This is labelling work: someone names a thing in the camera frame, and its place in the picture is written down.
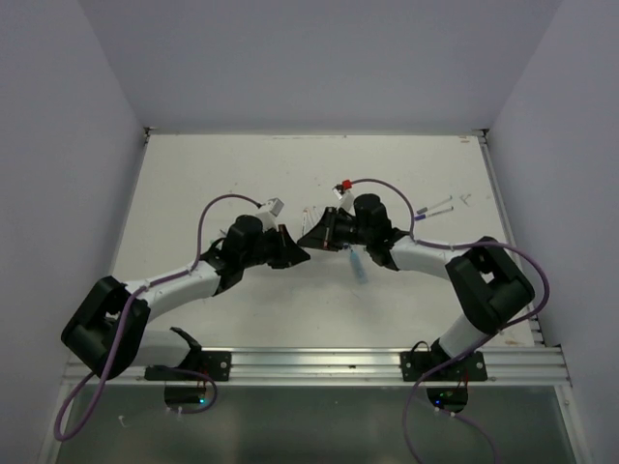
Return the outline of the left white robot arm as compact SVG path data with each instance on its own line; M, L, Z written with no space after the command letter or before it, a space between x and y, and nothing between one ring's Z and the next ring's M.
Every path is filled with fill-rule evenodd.
M199 342L177 327L150 331L149 323L182 305L222 294L249 268L266 265L283 270L308 260L310 255L294 242L285 225L266 229L258 217L243 215L184 268L130 282L111 275L99 279L61 340L103 380L133 366L167 367L179 379L191 379L208 371Z

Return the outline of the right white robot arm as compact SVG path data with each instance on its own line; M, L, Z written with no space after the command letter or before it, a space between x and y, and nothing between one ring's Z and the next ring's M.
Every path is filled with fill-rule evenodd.
M394 227L376 194L357 197L353 209L350 214L327 208L298 245L329 251L361 246L380 267L450 281L462 314L430 347L430 366L439 378L455 378L465 368L464 356L471 347L485 344L535 298L530 281L490 237L472 247L432 245Z

